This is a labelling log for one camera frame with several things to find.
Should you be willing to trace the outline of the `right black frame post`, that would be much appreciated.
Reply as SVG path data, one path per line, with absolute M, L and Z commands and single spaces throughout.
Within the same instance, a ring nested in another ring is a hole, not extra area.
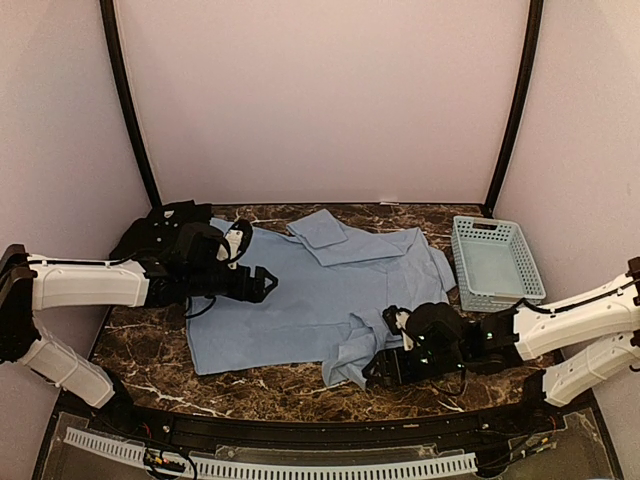
M 486 218 L 492 218 L 494 215 L 514 152 L 533 75 L 543 10 L 543 0 L 529 2 L 522 53 L 511 106 L 489 188 L 482 205 L 482 213 Z

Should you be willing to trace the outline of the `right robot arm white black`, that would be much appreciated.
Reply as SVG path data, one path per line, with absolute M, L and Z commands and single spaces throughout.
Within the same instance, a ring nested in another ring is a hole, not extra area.
M 521 434 L 534 432 L 549 416 L 639 360 L 639 260 L 609 283 L 564 301 L 513 306 L 471 321 L 446 303 L 383 312 L 386 326 L 403 343 L 378 352 L 364 367 L 368 383 L 399 386 L 445 374 L 493 375 L 565 346 L 586 342 L 571 358 L 525 381 L 526 399 L 510 413 Z

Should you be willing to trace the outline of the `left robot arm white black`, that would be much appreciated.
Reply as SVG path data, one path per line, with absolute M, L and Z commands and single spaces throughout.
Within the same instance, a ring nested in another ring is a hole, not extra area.
M 141 427 L 127 391 L 101 367 L 78 355 L 45 327 L 37 311 L 57 307 L 159 308 L 193 297 L 224 296 L 260 303 L 277 287 L 266 268 L 240 265 L 253 234 L 245 221 L 221 231 L 207 223 L 173 224 L 169 233 L 135 228 L 109 260 L 30 255 L 21 244 L 1 258 L 1 359 L 19 363 L 69 391 L 120 436 Z

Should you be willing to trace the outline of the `light blue long sleeve shirt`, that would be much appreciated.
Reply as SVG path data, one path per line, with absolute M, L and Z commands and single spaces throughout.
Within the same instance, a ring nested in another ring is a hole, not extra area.
M 319 362 L 326 385 L 364 388 L 374 355 L 402 344 L 383 310 L 446 302 L 456 284 L 445 254 L 418 228 L 374 234 L 320 210 L 287 230 L 255 229 L 241 259 L 278 278 L 263 302 L 194 299 L 187 340 L 196 374 Z

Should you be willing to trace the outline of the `black front rail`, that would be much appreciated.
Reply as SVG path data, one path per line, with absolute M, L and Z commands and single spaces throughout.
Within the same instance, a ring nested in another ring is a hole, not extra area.
M 567 426 L 573 412 L 597 409 L 591 393 L 564 407 L 515 393 L 471 390 L 457 401 L 429 388 L 364 392 L 347 386 L 297 393 L 235 385 L 183 398 L 136 386 L 136 435 L 187 450 L 221 445 L 346 450 L 434 444 L 439 450 L 505 447 L 508 439 Z

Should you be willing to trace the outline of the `black frame post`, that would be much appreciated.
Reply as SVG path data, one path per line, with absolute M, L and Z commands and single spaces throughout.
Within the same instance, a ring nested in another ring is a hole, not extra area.
M 511 106 L 489 188 L 482 205 L 482 213 L 486 218 L 492 218 L 494 215 L 514 152 L 533 75 L 543 10 L 543 0 L 529 2 L 522 53 Z
M 114 85 L 137 170 L 149 204 L 152 207 L 158 207 L 162 204 L 162 200 L 144 144 L 129 84 L 116 18 L 116 4 L 112 0 L 100 0 L 99 7 Z

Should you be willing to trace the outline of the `light blue plastic basket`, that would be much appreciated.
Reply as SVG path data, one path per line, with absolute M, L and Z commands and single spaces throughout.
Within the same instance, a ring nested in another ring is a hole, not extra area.
M 546 298 L 519 224 L 458 215 L 451 246 L 463 310 L 493 313 L 522 298 L 535 305 Z

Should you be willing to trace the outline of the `left black frame post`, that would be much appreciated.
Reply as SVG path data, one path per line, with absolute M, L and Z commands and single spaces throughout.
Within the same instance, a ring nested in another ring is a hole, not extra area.
M 99 7 L 114 85 L 137 170 L 149 204 L 152 207 L 158 207 L 162 204 L 162 200 L 144 144 L 129 84 L 116 18 L 116 4 L 112 0 L 100 0 Z

